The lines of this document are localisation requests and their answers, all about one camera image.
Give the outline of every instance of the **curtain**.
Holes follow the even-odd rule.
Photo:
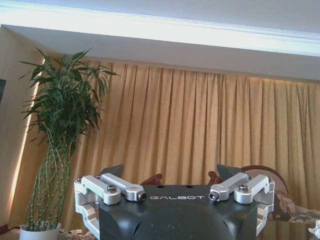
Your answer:
[[[103,62],[110,79],[99,130],[81,136],[71,160],[65,229],[82,227],[73,181],[124,164],[123,178],[141,183],[207,184],[216,164],[275,169],[294,201],[320,209],[320,84]],[[10,225],[22,224],[44,144],[27,135]]]

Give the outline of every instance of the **silver metal bracket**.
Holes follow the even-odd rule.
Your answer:
[[[224,201],[234,192],[234,200],[239,204],[251,204],[255,200],[257,208],[256,235],[265,227],[267,216],[274,211],[275,182],[264,175],[250,179],[245,173],[238,173],[220,184],[210,187],[209,199]]]
[[[99,176],[83,176],[74,182],[75,212],[82,215],[86,228],[99,240],[100,227],[97,214],[90,203],[100,200],[106,205],[115,205],[121,200],[121,193],[129,201],[143,201],[147,198],[144,188],[127,182],[111,173]]]
[[[147,198],[147,194],[141,185],[132,184],[111,173],[101,175],[101,181],[116,185],[128,201],[140,202]]]
[[[208,195],[209,199],[217,202],[228,200],[230,193],[232,193],[239,185],[245,184],[248,181],[249,176],[239,172],[220,184],[212,185]]]

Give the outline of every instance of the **wall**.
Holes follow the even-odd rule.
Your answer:
[[[23,120],[22,105],[34,92],[34,89],[28,89],[30,82],[27,77],[18,80],[32,69],[19,61],[41,63],[42,58],[34,49],[0,25],[0,79],[7,81],[0,104],[0,226],[9,220],[16,169],[26,132],[27,119]]]

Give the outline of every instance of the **ceiling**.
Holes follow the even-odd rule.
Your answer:
[[[89,57],[155,64],[201,72],[320,80],[320,57],[186,44],[131,37],[49,30],[6,28],[47,53],[74,54],[89,48]]]
[[[47,53],[320,80],[320,0],[0,0],[0,25]]]
[[[320,0],[17,0],[320,34]]]

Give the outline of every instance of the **crown molding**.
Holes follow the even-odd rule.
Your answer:
[[[320,34],[0,0],[0,24],[320,57]]]

